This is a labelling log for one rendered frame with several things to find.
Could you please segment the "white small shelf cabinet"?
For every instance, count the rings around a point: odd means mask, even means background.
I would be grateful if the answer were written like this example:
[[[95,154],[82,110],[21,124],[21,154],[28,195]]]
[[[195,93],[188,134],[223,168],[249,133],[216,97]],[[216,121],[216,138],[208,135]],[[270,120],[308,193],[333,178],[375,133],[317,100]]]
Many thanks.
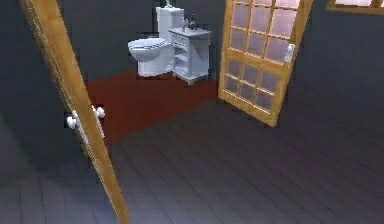
[[[209,75],[210,35],[204,29],[172,28],[169,30],[174,47],[172,72],[189,85]]]

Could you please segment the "white toilet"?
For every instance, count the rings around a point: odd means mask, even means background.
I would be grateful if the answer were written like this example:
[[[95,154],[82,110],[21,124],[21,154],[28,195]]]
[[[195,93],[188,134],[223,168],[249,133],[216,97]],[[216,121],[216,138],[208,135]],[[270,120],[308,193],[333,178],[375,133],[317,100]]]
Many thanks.
[[[180,28],[184,10],[177,7],[157,7],[157,37],[130,41],[129,53],[137,61],[138,74],[142,77],[158,76],[172,70],[174,48],[170,29]]]

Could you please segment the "wooden door with glass panes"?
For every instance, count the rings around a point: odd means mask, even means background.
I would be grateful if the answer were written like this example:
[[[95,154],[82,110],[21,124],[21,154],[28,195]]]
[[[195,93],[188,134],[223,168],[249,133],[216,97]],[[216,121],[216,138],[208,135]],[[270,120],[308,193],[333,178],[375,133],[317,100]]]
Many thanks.
[[[274,127],[314,0],[226,0],[218,96]],[[295,50],[284,61],[287,46]]]

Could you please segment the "wooden room door seen edge-on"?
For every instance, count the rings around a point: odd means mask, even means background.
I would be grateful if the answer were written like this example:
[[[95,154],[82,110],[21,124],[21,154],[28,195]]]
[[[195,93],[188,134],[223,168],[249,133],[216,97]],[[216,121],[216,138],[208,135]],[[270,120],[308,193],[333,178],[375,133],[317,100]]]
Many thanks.
[[[72,115],[78,114],[79,134],[86,155],[101,181],[119,220],[130,224],[127,205],[105,145],[99,119],[93,112],[70,38],[57,0],[20,0],[24,14],[59,91],[63,104]]]

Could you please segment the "wooden framed window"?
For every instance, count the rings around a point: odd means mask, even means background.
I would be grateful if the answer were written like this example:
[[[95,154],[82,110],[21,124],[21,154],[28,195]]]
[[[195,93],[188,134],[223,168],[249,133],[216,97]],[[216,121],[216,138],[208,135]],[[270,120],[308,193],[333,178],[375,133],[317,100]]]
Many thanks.
[[[384,0],[327,0],[332,11],[384,16]]]

